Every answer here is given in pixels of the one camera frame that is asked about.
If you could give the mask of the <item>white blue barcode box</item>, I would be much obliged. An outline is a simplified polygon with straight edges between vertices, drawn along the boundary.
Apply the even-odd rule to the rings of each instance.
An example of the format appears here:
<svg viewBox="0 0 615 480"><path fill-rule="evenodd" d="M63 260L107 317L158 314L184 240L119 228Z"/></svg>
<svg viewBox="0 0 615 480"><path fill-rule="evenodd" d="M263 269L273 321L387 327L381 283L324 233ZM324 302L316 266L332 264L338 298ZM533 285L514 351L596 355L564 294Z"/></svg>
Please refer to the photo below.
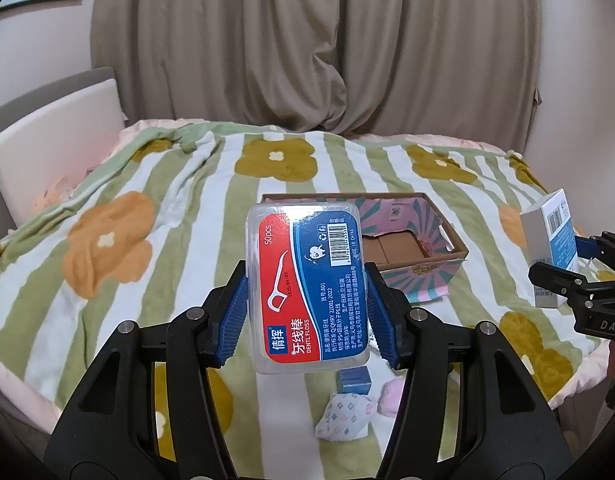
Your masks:
<svg viewBox="0 0 615 480"><path fill-rule="evenodd" d="M520 219L530 264L542 262L571 272L579 270L574 226L562 188L525 208Z"/></svg>

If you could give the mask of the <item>small blue box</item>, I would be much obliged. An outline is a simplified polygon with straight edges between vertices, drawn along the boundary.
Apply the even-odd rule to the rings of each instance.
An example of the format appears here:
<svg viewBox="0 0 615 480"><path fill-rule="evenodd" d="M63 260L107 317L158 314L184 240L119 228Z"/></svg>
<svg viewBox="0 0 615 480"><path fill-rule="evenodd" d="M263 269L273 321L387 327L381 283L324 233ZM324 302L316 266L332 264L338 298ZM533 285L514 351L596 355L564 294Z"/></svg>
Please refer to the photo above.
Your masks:
<svg viewBox="0 0 615 480"><path fill-rule="evenodd" d="M344 368L337 373L337 391L341 394L367 396L372 384L369 370L365 366Z"/></svg>

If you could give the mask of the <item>red blue dental floss box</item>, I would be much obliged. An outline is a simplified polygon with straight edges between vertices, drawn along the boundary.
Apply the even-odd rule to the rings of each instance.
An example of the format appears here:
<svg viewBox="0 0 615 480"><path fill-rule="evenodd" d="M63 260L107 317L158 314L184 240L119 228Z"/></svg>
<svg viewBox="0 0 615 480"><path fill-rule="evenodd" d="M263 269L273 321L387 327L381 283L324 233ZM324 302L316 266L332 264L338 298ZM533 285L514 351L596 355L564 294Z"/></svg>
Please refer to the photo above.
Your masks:
<svg viewBox="0 0 615 480"><path fill-rule="evenodd" d="M245 221L257 373L342 370L369 358L361 217L336 200L267 202Z"/></svg>

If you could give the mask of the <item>white patterned sock bundle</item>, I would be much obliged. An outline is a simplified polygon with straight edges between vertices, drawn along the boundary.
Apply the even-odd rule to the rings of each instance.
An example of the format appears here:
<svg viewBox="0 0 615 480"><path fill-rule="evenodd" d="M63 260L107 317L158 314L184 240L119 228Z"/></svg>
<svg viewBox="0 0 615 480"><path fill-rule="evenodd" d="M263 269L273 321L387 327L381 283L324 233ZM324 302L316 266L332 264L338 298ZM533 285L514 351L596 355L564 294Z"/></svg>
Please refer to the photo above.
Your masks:
<svg viewBox="0 0 615 480"><path fill-rule="evenodd" d="M369 396L336 393L330 396L323 416L316 422L315 436L329 442L350 442L369 434L377 403Z"/></svg>

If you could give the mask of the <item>pink folded towel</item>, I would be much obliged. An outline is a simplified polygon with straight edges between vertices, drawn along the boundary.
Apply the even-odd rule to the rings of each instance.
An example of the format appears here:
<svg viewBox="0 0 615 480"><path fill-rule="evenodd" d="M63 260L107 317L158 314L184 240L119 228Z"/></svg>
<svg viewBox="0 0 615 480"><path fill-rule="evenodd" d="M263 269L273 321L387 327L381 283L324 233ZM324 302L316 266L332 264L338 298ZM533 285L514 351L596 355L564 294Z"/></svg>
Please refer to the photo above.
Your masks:
<svg viewBox="0 0 615 480"><path fill-rule="evenodd" d="M380 415L395 418L399 412L405 379L397 376L386 382L379 396L377 411Z"/></svg>

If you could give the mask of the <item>pink teal cardboard box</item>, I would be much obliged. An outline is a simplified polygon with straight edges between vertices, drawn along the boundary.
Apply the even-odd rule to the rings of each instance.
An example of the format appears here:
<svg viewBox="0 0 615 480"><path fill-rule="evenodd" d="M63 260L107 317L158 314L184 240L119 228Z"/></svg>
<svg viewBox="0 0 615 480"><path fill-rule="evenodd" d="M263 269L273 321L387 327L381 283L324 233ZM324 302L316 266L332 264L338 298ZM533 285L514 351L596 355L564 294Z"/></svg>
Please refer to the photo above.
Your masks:
<svg viewBox="0 0 615 480"><path fill-rule="evenodd" d="M355 205L365 259L412 304L447 295L449 282L469 254L451 222L425 193L267 193L263 200Z"/></svg>

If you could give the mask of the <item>striped floral blanket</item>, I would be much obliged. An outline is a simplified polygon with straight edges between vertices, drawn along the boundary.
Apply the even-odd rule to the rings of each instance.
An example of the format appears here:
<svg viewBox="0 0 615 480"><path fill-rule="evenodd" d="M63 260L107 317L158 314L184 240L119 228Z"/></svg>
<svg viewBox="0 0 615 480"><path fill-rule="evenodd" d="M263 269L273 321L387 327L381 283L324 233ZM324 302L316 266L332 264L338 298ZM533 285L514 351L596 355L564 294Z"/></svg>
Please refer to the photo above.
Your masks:
<svg viewBox="0 0 615 480"><path fill-rule="evenodd" d="M517 153L150 128L0 241L0 364L58 479L480 478L501 350L549 418L606 341L543 309Z"/></svg>

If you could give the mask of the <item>beige curtain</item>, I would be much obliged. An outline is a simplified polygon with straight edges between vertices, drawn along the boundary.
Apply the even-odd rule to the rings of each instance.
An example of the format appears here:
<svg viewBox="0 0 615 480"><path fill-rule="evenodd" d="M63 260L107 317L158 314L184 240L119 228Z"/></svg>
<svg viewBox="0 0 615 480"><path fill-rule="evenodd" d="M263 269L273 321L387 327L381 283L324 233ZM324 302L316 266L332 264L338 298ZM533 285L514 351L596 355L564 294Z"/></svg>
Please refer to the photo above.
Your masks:
<svg viewBox="0 0 615 480"><path fill-rule="evenodd" d="M541 0L94 0L132 120L434 133L522 151Z"/></svg>

